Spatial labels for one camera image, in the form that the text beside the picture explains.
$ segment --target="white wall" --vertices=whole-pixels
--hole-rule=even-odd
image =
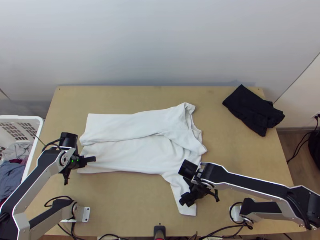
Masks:
[[[320,1],[0,0],[0,87],[263,87],[275,100],[320,51]]]
[[[275,102],[274,107],[286,115],[278,128],[316,125],[316,120],[311,117],[320,112],[320,55]]]

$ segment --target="gray clothing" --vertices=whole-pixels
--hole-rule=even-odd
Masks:
[[[8,198],[19,186],[24,165],[4,161],[0,166],[0,201]]]
[[[2,152],[3,160],[24,159],[29,156],[31,148],[30,142],[15,142]]]

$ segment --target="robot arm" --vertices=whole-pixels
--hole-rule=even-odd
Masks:
[[[320,227],[320,195],[304,186],[287,187],[256,178],[228,172],[223,166],[201,162],[199,166],[185,160],[179,170],[190,186],[190,192],[181,196],[180,204],[191,206],[198,198],[208,194],[208,190],[233,189],[269,200],[256,202],[245,198],[242,206],[232,211],[232,218],[238,221],[258,222],[263,218],[291,220],[306,227]]]
[[[28,220],[24,211],[42,189],[48,179],[61,173],[68,183],[72,169],[82,168],[95,157],[78,155],[78,136],[63,132],[56,148],[45,150],[37,159],[36,168],[10,195],[0,208],[0,237],[8,240],[33,240],[44,235],[61,220],[87,222],[90,208],[78,206],[70,199],[56,199],[49,210]]]

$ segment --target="blue clothing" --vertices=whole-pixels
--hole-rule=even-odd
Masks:
[[[24,165],[4,161],[0,166],[0,201],[8,198],[20,185]]]

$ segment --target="black cable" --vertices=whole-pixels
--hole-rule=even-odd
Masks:
[[[101,236],[101,238],[99,238],[98,240],[102,240],[105,236],[113,236],[113,237],[115,237],[115,238],[117,238],[117,239],[128,240],[127,238],[121,238],[121,237],[119,237],[119,236],[117,236],[117,235],[115,235],[115,234],[111,234],[111,233],[104,234],[104,235]]]
[[[236,222],[236,221],[233,219],[233,217],[231,216],[231,211],[232,211],[233,207],[236,206],[236,205],[238,205],[238,204],[243,204],[243,202],[236,202],[236,203],[232,204],[232,206],[230,207],[230,210],[229,210],[229,216],[230,216],[231,220],[232,220],[235,224],[241,225],[241,224],[244,224],[246,221],[243,220],[242,222]]]
[[[59,228],[61,228],[62,231],[64,231],[66,234],[68,234],[70,237],[73,237],[73,239],[78,239],[78,240],[86,240],[86,239],[83,239],[83,238],[79,238],[79,237],[76,237],[76,236],[73,236],[71,233],[67,232],[60,224],[57,224]]]
[[[71,235],[73,236],[73,239],[74,240],[76,240],[76,238],[74,237],[75,236],[75,234],[74,234],[74,226],[76,225],[76,222],[73,222],[72,224],[71,224]]]
[[[187,238],[187,240],[196,240],[198,236],[198,231],[196,231],[195,234],[193,234],[191,237]]]
[[[205,238],[208,238],[208,237],[214,237],[214,238],[233,238],[235,237],[244,227],[248,227],[250,230],[253,229],[252,226],[249,226],[248,224],[244,223],[242,225],[231,225],[231,226],[227,226],[227,227],[224,227],[224,228],[220,228],[214,232],[211,232],[209,233],[208,235],[206,236],[203,236],[203,237],[200,237],[199,240],[203,240]],[[233,235],[230,235],[230,236],[215,236],[214,234],[217,233],[217,232],[220,232],[222,230],[225,230],[225,229],[228,229],[228,228],[236,228],[236,227],[240,227],[240,229]]]
[[[73,200],[71,197],[69,196],[58,196],[58,197],[54,197],[54,198],[51,198],[50,200],[48,200],[45,204],[44,204],[44,207],[51,207],[52,205],[47,205],[49,202],[51,202],[52,200],[56,200],[56,199],[59,199],[59,198],[67,198],[69,200]]]
[[[292,240],[292,238],[289,237],[288,234],[284,233],[284,235],[285,235],[287,238],[289,238],[290,240]]]
[[[307,217],[307,215],[303,212],[301,206],[297,203],[297,201],[292,198],[290,195],[287,195],[287,199],[296,207],[296,209],[298,210],[298,212],[301,215],[302,220],[304,221],[304,226],[306,227],[306,229],[311,230],[311,226],[310,226],[310,222],[309,219]]]
[[[294,159],[294,158],[298,155],[301,147],[302,147],[307,141],[309,141],[309,139],[307,139],[307,140],[305,140],[305,141],[302,143],[302,141],[304,140],[304,138],[305,138],[308,134],[311,134],[311,133],[313,133],[314,131],[317,130],[317,127],[318,127],[318,124],[319,124],[318,116],[314,116],[314,118],[317,120],[317,125],[316,125],[316,127],[315,127],[314,130],[312,130],[311,132],[308,132],[308,133],[304,134],[304,136],[302,137],[302,139],[301,139],[300,142],[298,143],[296,149],[294,150],[293,156],[287,161],[287,163],[289,163],[292,159]]]
[[[54,141],[52,141],[52,142],[49,142],[49,143],[47,143],[43,148],[42,148],[42,152],[48,147],[48,146],[50,146],[50,145],[55,145],[60,151],[61,151],[61,148],[57,145],[57,144],[55,144],[55,142],[58,142],[58,141],[60,141],[62,138],[59,138],[59,139],[57,139],[57,140],[54,140]]]
[[[41,141],[40,138],[38,138],[37,135],[35,135],[35,137],[45,146],[45,144],[43,143],[43,141]]]

